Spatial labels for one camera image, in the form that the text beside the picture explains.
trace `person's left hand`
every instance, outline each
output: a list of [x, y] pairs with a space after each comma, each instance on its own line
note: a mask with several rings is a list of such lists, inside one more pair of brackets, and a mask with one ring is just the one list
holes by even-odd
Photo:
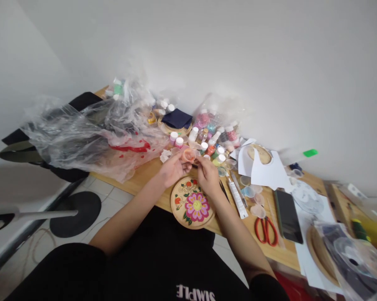
[[166, 188], [172, 186], [177, 180], [188, 173], [192, 165], [191, 163], [180, 162], [181, 153], [171, 156], [160, 168], [156, 177], [162, 181]]

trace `painted wooden plate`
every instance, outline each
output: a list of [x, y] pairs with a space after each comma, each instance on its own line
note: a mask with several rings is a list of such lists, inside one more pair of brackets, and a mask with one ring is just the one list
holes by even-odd
[[192, 230], [204, 228], [215, 216], [198, 179], [190, 176], [177, 182], [171, 195], [172, 212], [177, 221]]

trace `flower design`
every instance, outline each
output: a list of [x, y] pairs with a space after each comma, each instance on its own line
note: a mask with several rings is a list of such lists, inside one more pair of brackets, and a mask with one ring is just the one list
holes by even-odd
[[208, 200], [202, 193], [193, 193], [187, 197], [187, 203], [184, 207], [187, 209], [186, 216], [193, 222], [202, 222], [204, 218], [209, 216]]

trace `plastic bag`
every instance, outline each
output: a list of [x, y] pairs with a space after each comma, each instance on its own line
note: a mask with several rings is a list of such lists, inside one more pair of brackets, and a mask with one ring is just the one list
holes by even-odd
[[115, 79], [118, 94], [78, 112], [53, 97], [41, 97], [26, 110], [21, 130], [49, 164], [79, 168], [114, 178], [130, 179], [134, 170], [159, 157], [168, 136], [148, 123], [151, 93], [137, 80]]

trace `black phone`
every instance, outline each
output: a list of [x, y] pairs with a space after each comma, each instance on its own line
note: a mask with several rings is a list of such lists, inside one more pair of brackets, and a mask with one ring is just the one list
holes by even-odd
[[298, 222], [292, 195], [276, 190], [275, 203], [279, 217], [279, 229], [283, 237], [303, 244], [303, 236], [301, 235], [300, 224]]

